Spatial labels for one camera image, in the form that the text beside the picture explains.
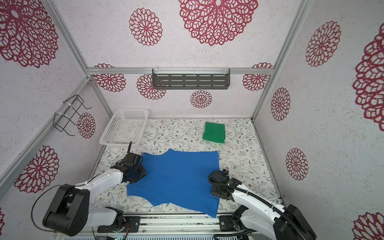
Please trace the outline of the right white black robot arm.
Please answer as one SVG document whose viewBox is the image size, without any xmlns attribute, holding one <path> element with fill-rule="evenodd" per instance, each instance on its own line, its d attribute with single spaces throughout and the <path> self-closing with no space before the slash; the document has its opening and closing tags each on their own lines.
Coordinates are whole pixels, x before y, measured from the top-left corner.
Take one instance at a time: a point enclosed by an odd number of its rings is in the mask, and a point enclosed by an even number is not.
<svg viewBox="0 0 384 240">
<path fill-rule="evenodd" d="M 237 237 L 248 240 L 252 233 L 264 235 L 271 240 L 315 240 L 317 235 L 294 205 L 287 207 L 273 203 L 257 195 L 241 181 L 229 178 L 229 171 L 212 172 L 208 181 L 211 194 L 240 205 L 231 215 L 219 216 L 220 234 L 215 240 Z"/>
</svg>

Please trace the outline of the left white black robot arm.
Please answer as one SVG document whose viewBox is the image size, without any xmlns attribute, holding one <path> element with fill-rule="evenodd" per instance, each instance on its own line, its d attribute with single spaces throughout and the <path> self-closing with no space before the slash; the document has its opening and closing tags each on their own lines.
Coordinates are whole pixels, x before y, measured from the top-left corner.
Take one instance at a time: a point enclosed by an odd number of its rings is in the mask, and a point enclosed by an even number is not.
<svg viewBox="0 0 384 240">
<path fill-rule="evenodd" d="M 90 208 L 90 202 L 105 190 L 121 183 L 134 184 L 147 174 L 143 157 L 127 153 L 104 173 L 77 185 L 61 185 L 43 217 L 44 227 L 68 236 L 75 236 L 84 228 L 106 227 L 120 232 L 127 227 L 121 210 Z"/>
</svg>

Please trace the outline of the green tank top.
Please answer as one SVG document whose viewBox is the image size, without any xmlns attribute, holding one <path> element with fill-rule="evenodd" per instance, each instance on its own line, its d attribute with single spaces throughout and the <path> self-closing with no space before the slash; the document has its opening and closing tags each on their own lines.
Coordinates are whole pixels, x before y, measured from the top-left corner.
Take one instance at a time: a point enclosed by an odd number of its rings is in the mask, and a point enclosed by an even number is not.
<svg viewBox="0 0 384 240">
<path fill-rule="evenodd" d="M 226 139 L 226 130 L 224 124 L 205 123 L 203 140 L 214 143 L 224 144 Z"/>
</svg>

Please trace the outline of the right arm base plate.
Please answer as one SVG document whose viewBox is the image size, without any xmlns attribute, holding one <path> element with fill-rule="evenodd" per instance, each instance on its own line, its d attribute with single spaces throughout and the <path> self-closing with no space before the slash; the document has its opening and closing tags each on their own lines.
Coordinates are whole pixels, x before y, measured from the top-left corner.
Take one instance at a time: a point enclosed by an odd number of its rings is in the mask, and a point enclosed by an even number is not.
<svg viewBox="0 0 384 240">
<path fill-rule="evenodd" d="M 219 216 L 221 232 L 239 232 L 245 229 L 240 219 L 233 215 Z"/>
</svg>

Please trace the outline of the blue tank top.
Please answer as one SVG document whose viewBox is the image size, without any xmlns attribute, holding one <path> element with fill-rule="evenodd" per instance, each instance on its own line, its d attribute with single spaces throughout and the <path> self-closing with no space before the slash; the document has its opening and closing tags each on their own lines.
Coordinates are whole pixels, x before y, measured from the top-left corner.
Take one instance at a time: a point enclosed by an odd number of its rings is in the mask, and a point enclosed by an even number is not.
<svg viewBox="0 0 384 240">
<path fill-rule="evenodd" d="M 219 152 L 183 152 L 169 149 L 162 155 L 144 153 L 147 175 L 127 185 L 127 195 L 153 206 L 174 204 L 215 218 L 220 199 L 211 194 L 208 177 L 219 170 Z"/>
</svg>

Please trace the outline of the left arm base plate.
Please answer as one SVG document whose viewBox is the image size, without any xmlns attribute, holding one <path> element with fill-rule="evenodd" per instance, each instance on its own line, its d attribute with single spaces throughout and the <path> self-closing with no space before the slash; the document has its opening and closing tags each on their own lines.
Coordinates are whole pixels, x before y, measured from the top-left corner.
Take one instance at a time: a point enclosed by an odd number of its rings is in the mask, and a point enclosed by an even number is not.
<svg viewBox="0 0 384 240">
<path fill-rule="evenodd" d="M 140 227 L 141 217 L 135 216 L 124 216 L 124 220 L 121 224 L 121 227 L 113 227 L 113 226 L 99 226 L 97 228 L 97 233 L 138 233 Z"/>
</svg>

